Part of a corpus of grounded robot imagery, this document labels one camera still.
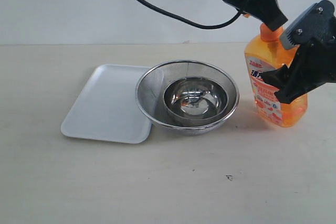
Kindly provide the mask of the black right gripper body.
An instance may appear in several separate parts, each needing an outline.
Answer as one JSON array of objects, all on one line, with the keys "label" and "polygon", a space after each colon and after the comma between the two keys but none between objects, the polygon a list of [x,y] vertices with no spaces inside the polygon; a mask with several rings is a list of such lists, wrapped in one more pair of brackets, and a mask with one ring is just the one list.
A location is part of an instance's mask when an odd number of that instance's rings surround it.
[{"label": "black right gripper body", "polygon": [[277,98],[281,103],[289,104],[321,85],[335,83],[335,37],[325,42],[311,38],[307,43],[298,45],[288,67],[291,87],[278,89]]}]

